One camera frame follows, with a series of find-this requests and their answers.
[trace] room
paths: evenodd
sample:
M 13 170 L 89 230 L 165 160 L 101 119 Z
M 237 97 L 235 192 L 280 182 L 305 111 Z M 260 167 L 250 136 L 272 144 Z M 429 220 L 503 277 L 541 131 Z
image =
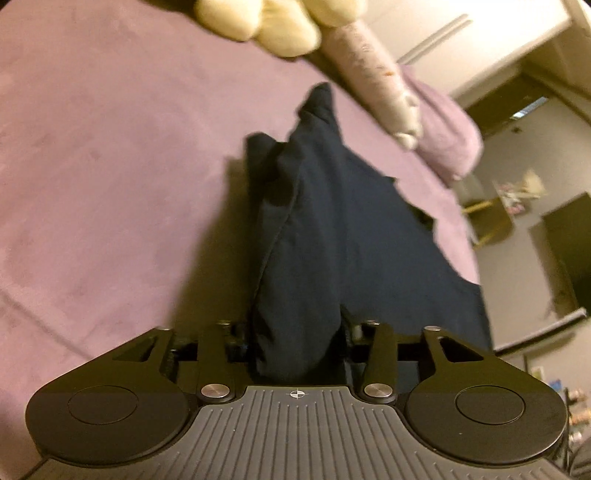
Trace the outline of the room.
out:
M 588 3 L 0 1 L 0 478 L 587 478 Z

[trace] white plush toy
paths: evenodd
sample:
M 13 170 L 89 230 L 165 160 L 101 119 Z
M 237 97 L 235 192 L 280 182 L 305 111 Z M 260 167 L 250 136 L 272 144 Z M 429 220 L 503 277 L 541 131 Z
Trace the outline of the white plush toy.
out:
M 197 19 L 232 40 L 255 38 L 278 57 L 306 55 L 320 47 L 320 29 L 354 22 L 367 0 L 197 0 Z

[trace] round black pad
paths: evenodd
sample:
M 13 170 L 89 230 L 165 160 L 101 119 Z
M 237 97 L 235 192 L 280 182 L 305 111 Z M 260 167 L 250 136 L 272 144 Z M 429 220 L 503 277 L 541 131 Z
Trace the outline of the round black pad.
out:
M 496 358 L 441 361 L 411 392 L 405 413 L 430 447 L 488 466 L 515 465 L 551 452 L 567 421 L 556 392 Z
M 183 392 L 141 362 L 90 362 L 37 391 L 27 427 L 46 455 L 80 465 L 114 465 L 173 440 L 189 417 Z
M 138 407 L 138 397 L 113 385 L 83 388 L 68 402 L 72 416 L 91 425 L 107 425 L 129 417 Z
M 486 425 L 503 425 L 521 417 L 521 397 L 501 387 L 471 387 L 456 398 L 457 409 L 470 420 Z

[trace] bed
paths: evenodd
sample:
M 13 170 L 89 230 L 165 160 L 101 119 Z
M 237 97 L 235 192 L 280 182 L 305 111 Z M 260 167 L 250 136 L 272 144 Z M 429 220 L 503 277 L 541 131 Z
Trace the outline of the bed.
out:
M 193 334 L 240 318 L 244 138 L 285 138 L 306 60 L 202 29 L 139 0 L 12 0 L 0 11 L 0 478 L 38 461 L 36 389 L 154 326 Z M 460 207 L 341 88 L 345 143 L 436 219 L 478 283 Z

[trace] navy blue fabric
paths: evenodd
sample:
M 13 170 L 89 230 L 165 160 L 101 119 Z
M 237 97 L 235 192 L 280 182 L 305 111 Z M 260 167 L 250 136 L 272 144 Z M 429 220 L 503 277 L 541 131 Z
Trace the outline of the navy blue fabric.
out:
M 327 83 L 286 143 L 247 140 L 258 372 L 306 381 L 351 316 L 398 333 L 439 325 L 491 349 L 480 287 L 461 278 L 392 180 L 342 142 Z

